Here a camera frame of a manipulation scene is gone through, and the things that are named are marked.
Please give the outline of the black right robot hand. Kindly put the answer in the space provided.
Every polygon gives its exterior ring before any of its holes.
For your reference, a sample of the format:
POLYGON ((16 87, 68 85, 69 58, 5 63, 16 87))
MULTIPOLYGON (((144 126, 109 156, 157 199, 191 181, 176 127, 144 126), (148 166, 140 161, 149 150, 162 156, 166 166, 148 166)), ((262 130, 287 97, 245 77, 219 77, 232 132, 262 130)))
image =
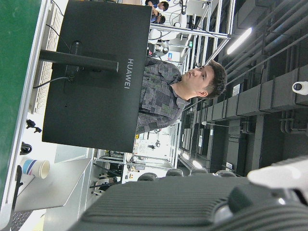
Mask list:
POLYGON ((71 227, 73 231, 305 231, 308 158, 253 170, 178 169, 110 187, 71 227))

